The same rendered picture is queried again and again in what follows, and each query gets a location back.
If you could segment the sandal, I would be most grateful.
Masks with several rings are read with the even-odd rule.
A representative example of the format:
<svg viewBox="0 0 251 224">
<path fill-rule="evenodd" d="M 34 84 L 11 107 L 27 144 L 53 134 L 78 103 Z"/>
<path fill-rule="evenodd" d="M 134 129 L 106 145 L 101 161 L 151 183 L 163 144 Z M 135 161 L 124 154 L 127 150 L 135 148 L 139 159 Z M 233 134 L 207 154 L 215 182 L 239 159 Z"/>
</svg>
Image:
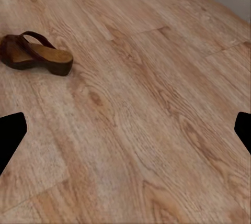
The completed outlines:
<svg viewBox="0 0 251 224">
<path fill-rule="evenodd" d="M 42 44 L 30 43 L 24 36 L 31 36 Z M 43 66 L 50 73 L 68 75 L 72 68 L 72 53 L 56 49 L 48 39 L 38 33 L 26 31 L 23 35 L 0 38 L 0 63 L 13 69 Z"/>
</svg>

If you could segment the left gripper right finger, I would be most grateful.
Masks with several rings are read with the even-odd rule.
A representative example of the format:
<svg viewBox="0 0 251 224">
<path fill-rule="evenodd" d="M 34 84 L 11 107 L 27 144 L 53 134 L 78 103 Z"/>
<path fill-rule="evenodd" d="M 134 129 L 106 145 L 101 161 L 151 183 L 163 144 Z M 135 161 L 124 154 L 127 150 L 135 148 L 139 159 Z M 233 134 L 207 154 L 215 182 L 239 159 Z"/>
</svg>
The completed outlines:
<svg viewBox="0 0 251 224">
<path fill-rule="evenodd" d="M 251 154 L 251 114 L 239 112 L 234 130 Z"/>
</svg>

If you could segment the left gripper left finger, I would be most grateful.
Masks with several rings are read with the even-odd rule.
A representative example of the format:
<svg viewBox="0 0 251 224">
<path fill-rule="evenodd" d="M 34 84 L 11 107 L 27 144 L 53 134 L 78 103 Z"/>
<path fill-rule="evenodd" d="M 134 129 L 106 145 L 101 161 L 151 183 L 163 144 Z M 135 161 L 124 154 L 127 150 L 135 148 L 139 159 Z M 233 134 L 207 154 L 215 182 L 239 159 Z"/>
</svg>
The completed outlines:
<svg viewBox="0 0 251 224">
<path fill-rule="evenodd" d="M 26 133 L 23 112 L 0 118 L 0 175 Z"/>
</svg>

